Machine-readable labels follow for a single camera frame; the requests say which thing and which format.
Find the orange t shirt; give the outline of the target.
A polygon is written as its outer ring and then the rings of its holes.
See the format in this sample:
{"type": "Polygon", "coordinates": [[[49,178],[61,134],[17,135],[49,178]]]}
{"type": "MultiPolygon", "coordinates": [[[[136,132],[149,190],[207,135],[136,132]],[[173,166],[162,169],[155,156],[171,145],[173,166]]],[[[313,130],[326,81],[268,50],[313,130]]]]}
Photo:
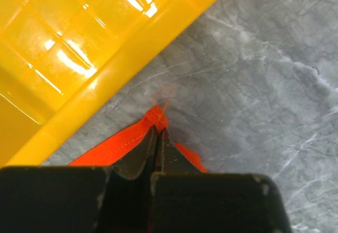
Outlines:
{"type": "Polygon", "coordinates": [[[165,110],[169,105],[172,93],[172,86],[163,86],[153,95],[155,106],[148,110],[140,121],[101,142],[69,164],[72,166],[111,165],[140,144],[151,127],[156,128],[156,135],[166,131],[168,119],[165,110]],[[164,105],[160,106],[157,104],[156,98],[165,89],[169,90],[168,97],[164,105]]]}

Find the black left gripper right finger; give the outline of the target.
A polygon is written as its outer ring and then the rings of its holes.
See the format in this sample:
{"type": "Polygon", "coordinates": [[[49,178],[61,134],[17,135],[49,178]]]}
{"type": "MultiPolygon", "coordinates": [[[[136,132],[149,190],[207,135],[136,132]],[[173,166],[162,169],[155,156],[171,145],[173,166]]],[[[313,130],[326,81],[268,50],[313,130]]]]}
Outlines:
{"type": "Polygon", "coordinates": [[[151,176],[152,232],[291,232],[281,194],[266,175],[204,173],[159,136],[151,176]]]}

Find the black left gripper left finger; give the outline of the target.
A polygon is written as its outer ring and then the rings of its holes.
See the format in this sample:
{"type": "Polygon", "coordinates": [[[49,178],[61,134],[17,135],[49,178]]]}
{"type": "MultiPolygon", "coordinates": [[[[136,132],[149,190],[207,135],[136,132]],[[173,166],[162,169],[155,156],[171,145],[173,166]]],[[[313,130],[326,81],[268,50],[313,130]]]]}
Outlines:
{"type": "Polygon", "coordinates": [[[1,169],[1,232],[146,232],[157,130],[107,166],[1,169]]]}

